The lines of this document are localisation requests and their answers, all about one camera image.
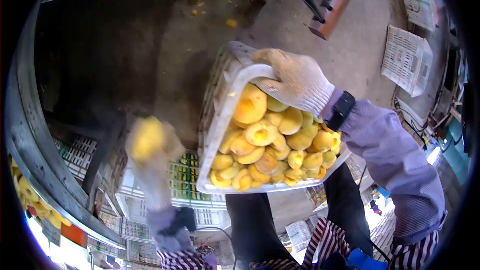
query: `smartwatch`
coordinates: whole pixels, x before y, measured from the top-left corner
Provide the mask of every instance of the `smartwatch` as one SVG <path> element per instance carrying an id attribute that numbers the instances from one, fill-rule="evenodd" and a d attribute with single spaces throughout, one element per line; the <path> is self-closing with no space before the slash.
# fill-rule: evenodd
<path id="1" fill-rule="evenodd" d="M 343 91 L 343 95 L 333 106 L 333 116 L 326 123 L 327 127 L 333 131 L 338 131 L 340 126 L 342 126 L 343 122 L 350 114 L 355 102 L 355 97 L 353 97 L 352 94 Z"/>

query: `hand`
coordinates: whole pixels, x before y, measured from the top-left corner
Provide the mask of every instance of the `hand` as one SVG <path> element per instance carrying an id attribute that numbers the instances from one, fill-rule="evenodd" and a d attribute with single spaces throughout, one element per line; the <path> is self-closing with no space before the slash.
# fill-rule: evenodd
<path id="1" fill-rule="evenodd" d="M 272 66 L 278 77 L 278 81 L 255 80 L 262 91 L 315 117 L 319 117 L 335 90 L 312 57 L 269 48 L 254 52 L 251 60 Z"/>
<path id="2" fill-rule="evenodd" d="M 145 195 L 147 209 L 162 211 L 171 205 L 169 170 L 167 163 L 185 152 L 182 142 L 169 123 L 163 123 L 165 147 L 153 154 L 146 162 L 139 163 L 132 158 L 132 144 L 142 119 L 137 119 L 125 142 L 125 151 L 132 164 L 132 172 L 139 188 Z"/>

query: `knit work glove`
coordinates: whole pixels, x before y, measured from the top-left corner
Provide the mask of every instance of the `knit work glove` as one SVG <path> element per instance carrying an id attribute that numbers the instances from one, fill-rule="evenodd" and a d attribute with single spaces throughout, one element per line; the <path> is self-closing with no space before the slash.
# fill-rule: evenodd
<path id="1" fill-rule="evenodd" d="M 254 63 L 273 67 L 278 81 L 258 78 L 255 84 L 280 102 L 319 117 L 332 97 L 335 86 L 312 57 L 280 49 L 261 49 L 252 54 Z"/>
<path id="2" fill-rule="evenodd" d="M 132 158 L 132 144 L 142 119 L 137 119 L 125 142 L 125 151 L 132 162 L 132 172 L 138 187 L 145 195 L 145 206 L 150 211 L 163 211 L 171 206 L 169 170 L 167 163 L 185 152 L 182 142 L 169 123 L 163 123 L 166 144 L 162 150 L 154 153 L 145 162 L 137 162 Z"/>

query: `white tray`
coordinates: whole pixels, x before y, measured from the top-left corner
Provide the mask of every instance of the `white tray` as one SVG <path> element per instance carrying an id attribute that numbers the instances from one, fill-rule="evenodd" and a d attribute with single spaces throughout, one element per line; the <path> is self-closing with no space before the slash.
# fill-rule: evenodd
<path id="1" fill-rule="evenodd" d="M 207 194 L 263 193 L 301 189 L 316 186 L 324 182 L 350 155 L 344 150 L 335 164 L 327 170 L 321 180 L 309 178 L 299 181 L 296 186 L 285 183 L 263 184 L 259 188 L 250 188 L 245 192 L 234 190 L 232 186 L 218 188 L 209 179 L 210 166 L 219 150 L 223 135 L 232 118 L 243 88 L 256 78 L 277 79 L 273 68 L 267 64 L 253 63 L 250 59 L 256 49 L 238 41 L 223 45 L 217 53 L 205 97 L 203 98 L 200 130 L 198 132 L 200 169 L 197 189 Z"/>

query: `purple sleeve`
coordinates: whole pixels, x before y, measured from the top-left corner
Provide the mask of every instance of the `purple sleeve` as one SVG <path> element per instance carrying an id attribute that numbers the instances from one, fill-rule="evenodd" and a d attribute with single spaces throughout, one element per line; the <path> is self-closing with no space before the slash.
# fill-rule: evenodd
<path id="1" fill-rule="evenodd" d="M 175 236 L 164 236 L 159 233 L 170 227 L 175 219 L 175 213 L 175 208 L 171 205 L 163 211 L 148 211 L 147 225 L 152 230 L 152 238 L 156 248 L 160 252 L 176 252 L 182 250 L 194 252 L 192 241 L 186 229 L 180 229 Z"/>
<path id="2" fill-rule="evenodd" d="M 334 91 L 324 109 L 325 120 L 332 117 L 333 105 L 342 94 Z M 375 183 L 390 192 L 395 204 L 395 241 L 410 245 L 438 229 L 445 210 L 440 179 L 397 114 L 358 100 L 340 131 L 348 149 L 365 159 Z"/>

